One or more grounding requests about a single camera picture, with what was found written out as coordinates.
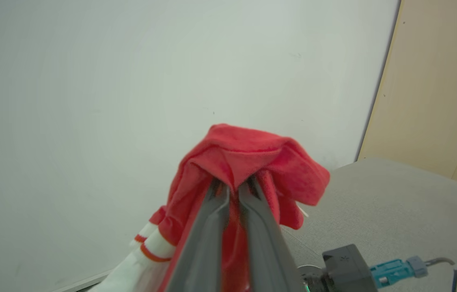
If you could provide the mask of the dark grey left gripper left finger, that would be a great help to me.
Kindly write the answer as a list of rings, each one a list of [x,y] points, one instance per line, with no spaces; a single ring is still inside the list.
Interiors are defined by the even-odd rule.
[[[230,217],[230,189],[213,178],[166,287],[167,292],[219,292],[223,232]]]

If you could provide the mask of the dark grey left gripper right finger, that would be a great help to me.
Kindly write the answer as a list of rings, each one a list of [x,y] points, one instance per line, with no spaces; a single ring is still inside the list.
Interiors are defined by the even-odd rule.
[[[238,187],[240,222],[247,235],[251,292],[304,292],[295,261],[255,175]]]

